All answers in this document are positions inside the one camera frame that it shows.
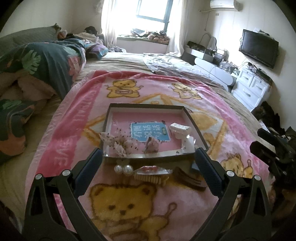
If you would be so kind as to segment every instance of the yellow bear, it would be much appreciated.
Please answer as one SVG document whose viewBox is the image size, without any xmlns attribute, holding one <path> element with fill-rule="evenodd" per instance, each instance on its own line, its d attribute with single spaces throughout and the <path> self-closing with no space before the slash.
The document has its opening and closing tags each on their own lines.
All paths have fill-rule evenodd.
<svg viewBox="0 0 296 241">
<path fill-rule="evenodd" d="M 144 86 L 137 87 L 137 82 L 135 80 L 117 80 L 113 81 L 113 86 L 108 86 L 107 90 L 110 90 L 109 94 L 107 95 L 108 98 L 117 98 L 117 97 L 131 97 L 137 98 L 140 96 L 138 90 L 143 88 Z"/>
<path fill-rule="evenodd" d="M 177 208 L 170 203 L 165 215 L 152 215 L 156 187 L 97 184 L 90 191 L 95 226 L 114 239 L 159 241 L 159 230 L 167 226 Z"/>
<path fill-rule="evenodd" d="M 190 98 L 197 99 L 197 100 L 202 99 L 196 90 L 193 90 L 192 88 L 186 85 L 183 85 L 181 83 L 172 83 L 172 86 L 174 86 L 175 89 L 170 86 L 169 88 L 172 89 L 174 92 L 179 93 L 181 99 L 190 99 Z"/>
<path fill-rule="evenodd" d="M 242 163 L 242 158 L 240 154 L 228 154 L 228 159 L 223 160 L 221 162 L 221 166 L 227 171 L 232 170 L 237 176 L 239 177 L 246 177 L 246 178 L 252 178 L 253 177 L 253 168 L 251 166 L 251 160 L 247 160 L 248 166 L 244 168 L 244 165 Z M 234 215 L 239 208 L 239 202 L 240 202 L 240 195 L 235 199 L 232 211 L 229 215 L 231 217 Z"/>
</svg>

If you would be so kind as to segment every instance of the pink blanket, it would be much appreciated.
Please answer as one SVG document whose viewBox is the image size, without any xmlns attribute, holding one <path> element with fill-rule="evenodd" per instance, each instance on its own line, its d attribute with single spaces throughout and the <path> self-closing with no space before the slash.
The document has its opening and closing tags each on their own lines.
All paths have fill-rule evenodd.
<svg viewBox="0 0 296 241">
<path fill-rule="evenodd" d="M 183 105 L 191 110 L 213 160 L 242 177 L 259 174 L 265 180 L 268 176 L 267 166 L 249 151 L 254 141 L 250 132 L 204 83 L 137 72 L 96 71 L 71 89 L 53 116 L 29 168 L 26 196 L 36 173 L 59 175 L 86 159 L 100 143 L 106 111 L 114 102 Z M 149 185 L 117 175 L 113 168 L 103 163 L 86 194 L 79 198 L 97 228 L 113 240 L 189 240 L 217 202 L 208 188 L 195 191 L 173 177 L 165 187 Z M 60 201 L 58 206 L 71 228 Z"/>
</svg>

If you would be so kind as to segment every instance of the drawer handle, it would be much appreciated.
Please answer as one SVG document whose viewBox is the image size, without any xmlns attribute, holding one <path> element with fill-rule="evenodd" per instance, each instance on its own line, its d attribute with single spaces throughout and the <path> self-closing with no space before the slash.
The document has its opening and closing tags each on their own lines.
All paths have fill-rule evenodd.
<svg viewBox="0 0 296 241">
<path fill-rule="evenodd" d="M 251 95 L 250 95 L 249 93 L 247 93 L 245 90 L 244 90 L 244 93 L 245 93 L 247 96 L 251 97 Z"/>
</svg>

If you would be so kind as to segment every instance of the blue label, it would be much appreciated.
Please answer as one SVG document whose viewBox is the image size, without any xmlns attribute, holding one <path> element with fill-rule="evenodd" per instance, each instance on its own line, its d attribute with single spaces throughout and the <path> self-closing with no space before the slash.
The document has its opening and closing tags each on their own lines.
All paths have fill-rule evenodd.
<svg viewBox="0 0 296 241">
<path fill-rule="evenodd" d="M 170 140 L 166 125 L 162 122 L 132 123 L 131 136 L 141 142 L 147 141 L 150 136 L 160 141 Z"/>
</svg>

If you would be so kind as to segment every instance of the air conditioner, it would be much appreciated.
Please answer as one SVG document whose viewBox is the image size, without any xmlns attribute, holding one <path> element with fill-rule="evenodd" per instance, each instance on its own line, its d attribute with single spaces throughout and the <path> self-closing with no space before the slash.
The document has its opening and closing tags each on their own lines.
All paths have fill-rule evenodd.
<svg viewBox="0 0 296 241">
<path fill-rule="evenodd" d="M 212 0 L 210 6 L 214 9 L 240 11 L 240 3 L 236 0 Z"/>
</svg>

